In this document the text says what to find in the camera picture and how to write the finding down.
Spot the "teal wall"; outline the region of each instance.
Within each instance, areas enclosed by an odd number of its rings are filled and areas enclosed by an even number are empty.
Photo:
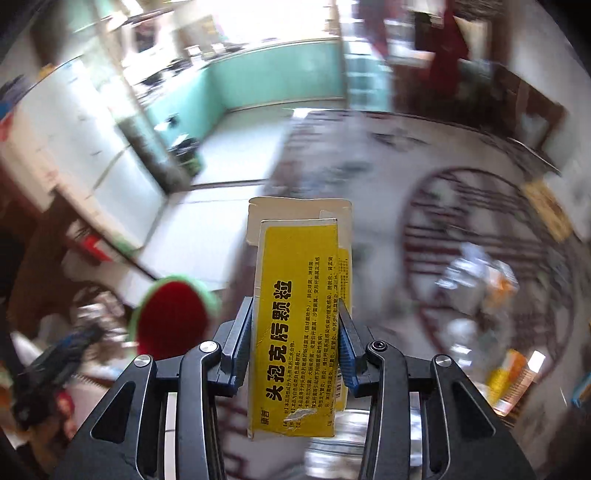
[[[228,110],[270,102],[344,97],[337,41],[284,45],[211,65]]]
[[[146,112],[154,125],[177,113],[180,123],[159,132],[167,145],[180,134],[202,140],[228,110],[273,102],[345,96],[336,40],[287,44],[238,53],[170,80]]]
[[[226,109],[209,67],[183,72],[170,91],[150,104],[146,112],[154,125],[177,113],[179,124],[160,133],[167,145],[181,134],[203,139],[221,120]]]

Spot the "white cabinet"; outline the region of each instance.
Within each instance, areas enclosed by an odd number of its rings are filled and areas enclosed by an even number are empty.
[[[8,139],[46,191],[59,185],[96,226],[142,247],[165,196],[114,123],[78,60],[36,84]]]

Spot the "screw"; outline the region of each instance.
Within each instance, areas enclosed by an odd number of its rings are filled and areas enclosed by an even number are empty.
[[[376,352],[383,352],[388,348],[388,344],[381,340],[375,340],[371,344],[371,348],[374,349]]]
[[[452,359],[446,355],[437,355],[435,357],[435,363],[440,367],[449,367],[452,364]]]
[[[135,357],[134,364],[136,367],[145,367],[146,365],[150,364],[150,356],[149,355],[140,355]]]
[[[201,345],[199,345],[199,349],[203,353],[215,352],[217,350],[217,343],[213,342],[211,340],[208,340],[207,342],[203,342]]]

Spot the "wall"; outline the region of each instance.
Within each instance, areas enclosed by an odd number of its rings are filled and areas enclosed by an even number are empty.
[[[209,68],[195,72],[188,70],[169,80],[170,93],[159,98],[146,109],[154,125],[172,114],[180,123],[175,128],[160,132],[166,145],[171,145],[181,134],[202,140],[220,121],[225,107],[213,82]]]
[[[154,125],[177,113],[160,132],[167,145],[180,134],[202,140],[227,112],[272,102],[343,98],[336,40],[287,44],[232,55],[168,81],[168,93],[146,108]]]
[[[211,65],[228,110],[270,102],[342,98],[337,40],[288,44],[238,54]]]
[[[173,3],[171,6],[174,9],[174,23],[177,28],[186,27],[212,13],[212,6],[207,1],[191,0]]]
[[[566,37],[535,0],[509,0],[509,69],[548,98],[567,118],[544,151],[558,168],[570,161],[591,167],[591,79]]]

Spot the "red felt disc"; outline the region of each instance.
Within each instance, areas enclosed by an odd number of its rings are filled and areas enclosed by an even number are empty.
[[[156,360],[184,355],[203,340],[209,320],[201,298],[181,281],[160,287],[147,301],[138,321],[138,354]]]

